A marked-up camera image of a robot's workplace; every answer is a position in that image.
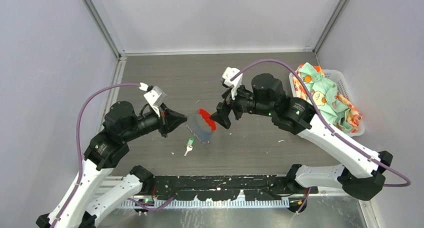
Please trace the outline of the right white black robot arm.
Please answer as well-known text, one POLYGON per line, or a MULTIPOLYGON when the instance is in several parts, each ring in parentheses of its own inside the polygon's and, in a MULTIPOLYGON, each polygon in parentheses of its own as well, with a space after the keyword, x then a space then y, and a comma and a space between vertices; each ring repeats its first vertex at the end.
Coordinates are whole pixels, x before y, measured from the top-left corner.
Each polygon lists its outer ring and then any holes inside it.
POLYGON ((328 187, 369 201, 383 189, 384 171, 391 165, 392 154, 364 147, 332 124, 321 121, 319 111, 301 98, 288 97, 282 82, 273 75, 256 75, 251 81, 252 90, 247 90, 241 75, 231 69, 222 75, 221 83, 226 92, 210 117, 213 121, 229 129, 230 112, 236 119, 243 114, 268 116, 279 129, 312 142, 339 162, 319 167, 293 164, 285 180, 291 193, 328 187))

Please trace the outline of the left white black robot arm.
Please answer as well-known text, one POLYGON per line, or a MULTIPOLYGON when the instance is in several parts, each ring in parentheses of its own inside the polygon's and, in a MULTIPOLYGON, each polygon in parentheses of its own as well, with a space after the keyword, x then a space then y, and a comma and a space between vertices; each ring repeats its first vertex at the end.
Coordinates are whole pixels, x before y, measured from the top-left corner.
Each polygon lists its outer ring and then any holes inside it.
POLYGON ((137 165, 118 185, 94 198, 103 181, 129 152, 129 141, 153 131, 166 137, 187 121, 186 115, 165 104, 158 110, 156 113, 151 108, 147 113, 136 115, 128 101, 113 104, 105 115, 103 130, 91 139, 83 154, 82 179, 77 182, 77 190, 69 188, 52 212, 38 217, 36 225, 39 228, 95 228, 126 199, 138 193, 148 195, 154 187, 154 175, 137 165))

